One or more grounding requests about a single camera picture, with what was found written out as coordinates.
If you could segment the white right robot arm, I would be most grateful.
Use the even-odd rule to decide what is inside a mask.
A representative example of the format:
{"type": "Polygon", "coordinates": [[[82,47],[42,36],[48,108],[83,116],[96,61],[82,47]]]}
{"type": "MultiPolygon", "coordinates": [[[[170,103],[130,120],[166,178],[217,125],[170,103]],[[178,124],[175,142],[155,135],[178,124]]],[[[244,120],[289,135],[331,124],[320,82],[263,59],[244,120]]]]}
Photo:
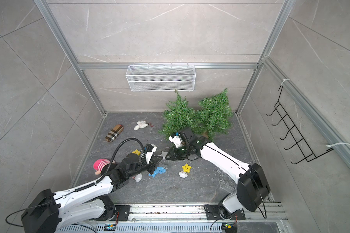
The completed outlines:
{"type": "Polygon", "coordinates": [[[244,209],[254,212],[264,205],[270,186],[260,165],[250,165],[232,157],[208,138],[195,135],[190,128],[171,134],[169,141],[174,146],[166,155],[167,160],[185,160],[196,155],[217,166],[236,183],[236,191],[218,203],[216,212],[221,217],[229,218],[244,209]]]}

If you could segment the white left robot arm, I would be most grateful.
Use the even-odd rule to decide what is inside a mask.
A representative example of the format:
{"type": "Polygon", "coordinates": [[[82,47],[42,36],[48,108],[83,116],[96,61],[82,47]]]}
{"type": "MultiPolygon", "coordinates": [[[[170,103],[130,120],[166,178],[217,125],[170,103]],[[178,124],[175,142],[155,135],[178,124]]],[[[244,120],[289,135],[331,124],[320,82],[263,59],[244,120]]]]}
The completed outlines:
{"type": "Polygon", "coordinates": [[[89,219],[113,219],[118,213],[109,194],[145,170],[153,173],[161,160],[160,156],[147,160],[131,153],[119,163],[105,165],[101,177],[85,185],[58,192],[41,191],[21,215],[24,231],[54,233],[89,219]]]}

